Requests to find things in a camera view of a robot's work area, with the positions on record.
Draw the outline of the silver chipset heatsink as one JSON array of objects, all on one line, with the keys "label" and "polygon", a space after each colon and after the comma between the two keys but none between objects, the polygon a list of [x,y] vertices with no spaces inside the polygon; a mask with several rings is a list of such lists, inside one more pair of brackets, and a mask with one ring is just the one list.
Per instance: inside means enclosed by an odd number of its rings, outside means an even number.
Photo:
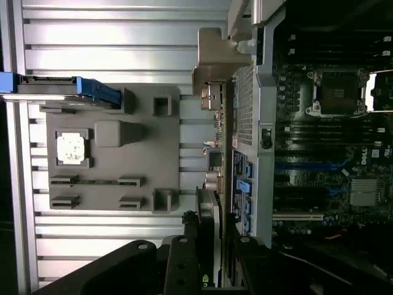
[{"label": "silver chipset heatsink", "polygon": [[373,207],[379,202],[376,178],[356,178],[351,181],[349,203],[354,207]]}]

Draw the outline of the metal socket cover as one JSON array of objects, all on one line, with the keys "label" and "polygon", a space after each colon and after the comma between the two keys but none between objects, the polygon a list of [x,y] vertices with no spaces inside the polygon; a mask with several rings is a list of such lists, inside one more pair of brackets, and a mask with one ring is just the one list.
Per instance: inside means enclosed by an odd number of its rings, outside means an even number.
[{"label": "metal socket cover", "polygon": [[393,69],[370,74],[366,86],[366,107],[369,113],[393,114]]}]

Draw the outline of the hard disk with blue carrier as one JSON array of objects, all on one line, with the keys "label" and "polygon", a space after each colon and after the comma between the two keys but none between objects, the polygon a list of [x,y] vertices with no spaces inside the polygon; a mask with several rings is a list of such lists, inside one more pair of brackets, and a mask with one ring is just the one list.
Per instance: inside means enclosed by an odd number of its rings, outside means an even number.
[{"label": "hard disk with blue carrier", "polygon": [[98,80],[80,76],[39,77],[0,72],[0,100],[120,109],[122,93]]}]

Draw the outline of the CPU socket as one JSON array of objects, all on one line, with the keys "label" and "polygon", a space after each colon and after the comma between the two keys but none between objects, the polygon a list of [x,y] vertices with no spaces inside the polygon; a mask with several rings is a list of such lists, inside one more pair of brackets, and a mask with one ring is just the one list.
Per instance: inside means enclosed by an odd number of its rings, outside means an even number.
[{"label": "CPU socket", "polygon": [[307,76],[313,82],[311,105],[305,110],[307,115],[354,118],[366,114],[369,73],[361,69],[319,69]]}]

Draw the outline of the green motherboard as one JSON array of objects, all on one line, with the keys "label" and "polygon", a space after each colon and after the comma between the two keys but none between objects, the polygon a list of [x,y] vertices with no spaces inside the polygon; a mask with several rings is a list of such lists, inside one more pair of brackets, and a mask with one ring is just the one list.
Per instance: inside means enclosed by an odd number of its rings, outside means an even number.
[{"label": "green motherboard", "polygon": [[[274,34],[273,75],[277,85],[274,165],[345,163],[334,171],[276,170],[273,214],[323,214],[323,221],[273,221],[291,234],[319,226],[393,222],[393,114],[319,118],[306,114],[319,69],[361,69],[369,74],[393,69],[393,26],[300,31],[287,24]],[[376,178],[379,202],[349,203],[351,181]]]}]

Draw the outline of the grey plastic parts rack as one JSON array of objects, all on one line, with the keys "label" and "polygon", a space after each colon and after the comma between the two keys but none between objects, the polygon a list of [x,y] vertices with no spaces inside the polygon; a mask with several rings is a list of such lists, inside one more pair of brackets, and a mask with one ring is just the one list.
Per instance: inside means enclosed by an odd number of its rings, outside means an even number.
[{"label": "grey plastic parts rack", "polygon": [[[120,84],[120,109],[64,106],[46,114],[53,210],[150,211],[179,206],[179,100],[174,85]],[[64,165],[56,139],[79,133],[85,160]]]}]

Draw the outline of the white expansion slot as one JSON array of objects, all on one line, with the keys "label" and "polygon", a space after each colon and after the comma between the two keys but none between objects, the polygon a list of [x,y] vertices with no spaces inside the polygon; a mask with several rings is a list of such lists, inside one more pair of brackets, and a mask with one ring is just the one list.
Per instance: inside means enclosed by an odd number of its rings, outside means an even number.
[{"label": "white expansion slot", "polygon": [[273,221],[323,221],[323,214],[273,214]]}]

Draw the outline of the blue expansion slot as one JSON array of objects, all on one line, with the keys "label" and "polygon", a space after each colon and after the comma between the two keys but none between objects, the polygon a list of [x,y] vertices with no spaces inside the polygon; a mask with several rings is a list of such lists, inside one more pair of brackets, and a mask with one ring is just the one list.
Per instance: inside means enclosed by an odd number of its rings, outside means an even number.
[{"label": "blue expansion slot", "polygon": [[334,171],[345,166],[345,163],[277,163],[276,170]]}]

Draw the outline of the silver CPU chip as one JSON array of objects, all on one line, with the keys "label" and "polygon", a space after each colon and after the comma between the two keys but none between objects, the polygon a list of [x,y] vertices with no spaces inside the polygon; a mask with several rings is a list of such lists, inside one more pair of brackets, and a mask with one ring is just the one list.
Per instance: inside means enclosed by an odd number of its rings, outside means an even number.
[{"label": "silver CPU chip", "polygon": [[79,165],[85,160],[85,139],[79,133],[63,133],[56,143],[57,159],[64,165]]}]

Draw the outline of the open black PC case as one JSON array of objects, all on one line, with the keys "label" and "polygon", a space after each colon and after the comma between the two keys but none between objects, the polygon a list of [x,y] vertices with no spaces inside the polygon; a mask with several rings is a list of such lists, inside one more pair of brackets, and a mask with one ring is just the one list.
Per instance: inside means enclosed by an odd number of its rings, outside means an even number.
[{"label": "open black PC case", "polygon": [[283,24],[300,31],[393,26],[393,0],[253,0],[244,50],[251,64],[236,72],[233,193],[240,234],[272,244],[277,85],[274,34]]}]

